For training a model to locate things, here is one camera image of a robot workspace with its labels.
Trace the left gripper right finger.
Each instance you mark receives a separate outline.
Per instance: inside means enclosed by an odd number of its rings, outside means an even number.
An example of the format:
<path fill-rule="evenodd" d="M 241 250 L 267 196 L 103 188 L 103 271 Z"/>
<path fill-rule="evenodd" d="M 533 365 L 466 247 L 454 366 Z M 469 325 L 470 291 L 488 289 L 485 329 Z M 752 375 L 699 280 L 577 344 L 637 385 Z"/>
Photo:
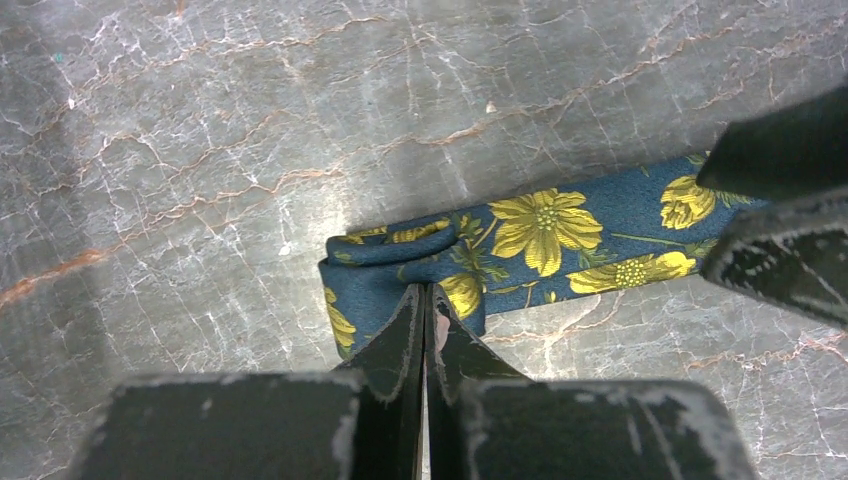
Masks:
<path fill-rule="evenodd" d="M 753 479 L 725 406 L 679 380 L 522 374 L 426 290 L 430 471 L 435 479 Z"/>

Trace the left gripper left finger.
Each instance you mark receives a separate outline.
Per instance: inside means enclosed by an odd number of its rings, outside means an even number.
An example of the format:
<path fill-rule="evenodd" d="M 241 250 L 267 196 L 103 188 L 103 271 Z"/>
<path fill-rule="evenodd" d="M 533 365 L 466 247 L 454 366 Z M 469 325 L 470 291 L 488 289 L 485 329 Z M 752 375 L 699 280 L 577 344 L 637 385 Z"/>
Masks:
<path fill-rule="evenodd" d="M 417 479 L 424 289 L 325 372 L 158 374 L 126 380 L 73 479 Z"/>

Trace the navy yellow floral tie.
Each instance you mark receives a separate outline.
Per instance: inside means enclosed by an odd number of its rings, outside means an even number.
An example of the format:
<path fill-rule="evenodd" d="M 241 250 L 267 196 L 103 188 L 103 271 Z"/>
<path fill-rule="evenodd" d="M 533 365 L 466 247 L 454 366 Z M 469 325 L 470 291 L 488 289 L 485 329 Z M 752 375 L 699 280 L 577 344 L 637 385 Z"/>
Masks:
<path fill-rule="evenodd" d="M 411 284 L 437 284 L 476 335 L 489 315 L 695 274 L 735 213 L 701 187 L 699 153 L 593 180 L 380 226 L 326 244 L 319 264 L 343 359 L 392 317 Z"/>

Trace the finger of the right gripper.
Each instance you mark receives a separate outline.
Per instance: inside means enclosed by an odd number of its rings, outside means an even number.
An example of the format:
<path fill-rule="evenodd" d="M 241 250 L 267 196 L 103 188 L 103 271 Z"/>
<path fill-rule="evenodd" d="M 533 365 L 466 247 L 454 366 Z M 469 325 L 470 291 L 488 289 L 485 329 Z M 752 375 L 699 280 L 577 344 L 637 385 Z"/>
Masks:
<path fill-rule="evenodd" d="M 734 215 L 700 275 L 835 328 L 847 326 L 847 194 L 821 192 Z"/>
<path fill-rule="evenodd" d="M 729 123 L 696 184 L 768 201 L 846 185 L 847 84 Z"/>

